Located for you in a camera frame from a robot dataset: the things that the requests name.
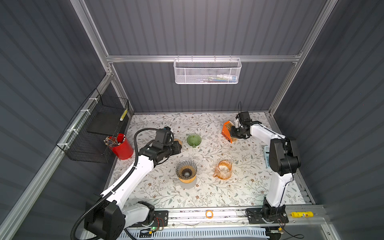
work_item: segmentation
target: red container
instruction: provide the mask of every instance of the red container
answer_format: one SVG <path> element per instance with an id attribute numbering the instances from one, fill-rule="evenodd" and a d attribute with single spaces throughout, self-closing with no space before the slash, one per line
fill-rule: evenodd
<path id="1" fill-rule="evenodd" d="M 123 139 L 124 139 L 124 134 L 119 133 L 116 140 L 121 144 L 117 147 L 112 148 L 112 152 L 114 152 L 120 160 L 126 160 L 133 155 L 133 148 L 128 143 L 128 140 L 127 139 L 123 140 Z"/>

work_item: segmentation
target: orange ring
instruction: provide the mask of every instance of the orange ring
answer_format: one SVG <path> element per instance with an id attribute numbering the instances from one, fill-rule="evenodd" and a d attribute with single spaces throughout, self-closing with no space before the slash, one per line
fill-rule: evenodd
<path id="1" fill-rule="evenodd" d="M 207 213 L 209 213 L 209 212 L 212 213 L 212 216 L 211 216 L 211 217 L 208 217 L 208 216 L 207 216 Z M 208 219 L 211 219 L 211 218 L 213 218 L 213 216 L 214 216 L 214 212 L 212 212 L 211 210 L 208 210 L 208 211 L 205 212 L 205 216 L 206 216 Z"/>

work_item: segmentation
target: gray wall panel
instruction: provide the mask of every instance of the gray wall panel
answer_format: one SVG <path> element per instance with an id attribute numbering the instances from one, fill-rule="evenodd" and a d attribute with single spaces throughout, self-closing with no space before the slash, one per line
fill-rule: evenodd
<path id="1" fill-rule="evenodd" d="M 383 11 L 382 1 L 339 0 L 275 114 L 342 239 L 382 235 Z"/>
<path id="2" fill-rule="evenodd" d="M 1 222 L 104 75 L 69 1 L 0 1 Z M 21 238 L 42 239 L 44 232 L 57 233 L 69 219 L 74 222 L 85 197 L 104 186 L 110 167 L 64 159 L 21 226 Z M 81 207 L 63 207 L 79 194 Z M 56 205 L 50 208 L 47 201 Z"/>
<path id="3" fill-rule="evenodd" d="M 291 55 L 325 0 L 86 0 L 110 55 Z"/>
<path id="4" fill-rule="evenodd" d="M 176 84 L 172 63 L 114 63 L 135 112 L 268 110 L 291 63 L 243 63 L 238 84 Z"/>

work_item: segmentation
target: floral tablecloth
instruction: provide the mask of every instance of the floral tablecloth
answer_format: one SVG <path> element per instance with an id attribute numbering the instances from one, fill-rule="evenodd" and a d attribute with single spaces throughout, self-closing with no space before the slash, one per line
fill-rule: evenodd
<path id="1" fill-rule="evenodd" d="M 169 126 L 175 138 L 183 142 L 181 154 L 156 166 L 135 188 L 126 202 L 127 206 L 140 200 L 156 208 L 182 207 L 227 207 L 262 205 L 268 193 L 272 170 L 266 168 L 265 144 L 255 137 L 238 139 L 230 144 L 222 135 L 223 124 L 234 121 L 236 113 L 209 114 L 151 114 L 134 115 L 129 125 L 127 139 L 133 146 L 133 135 L 145 127 L 163 128 Z M 260 121 L 270 127 L 264 113 L 250 113 L 253 121 Z M 202 142 L 197 148 L 187 144 L 187 136 L 198 133 Z M 154 139 L 155 131 L 144 131 L 138 135 L 139 149 Z M 135 154 L 128 160 L 118 160 L 110 185 L 132 164 Z M 197 182 L 191 189 L 176 186 L 176 165 L 190 159 L 197 165 Z M 215 166 L 221 160 L 233 163 L 232 177 L 220 180 L 212 177 Z M 304 204 L 298 186 L 291 182 L 286 194 L 286 204 Z"/>

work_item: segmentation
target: yellow tube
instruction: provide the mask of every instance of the yellow tube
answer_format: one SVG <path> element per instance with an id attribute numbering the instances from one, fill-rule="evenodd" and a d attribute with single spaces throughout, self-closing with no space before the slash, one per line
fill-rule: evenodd
<path id="1" fill-rule="evenodd" d="M 292 212 L 293 217 L 313 217 L 313 212 Z"/>

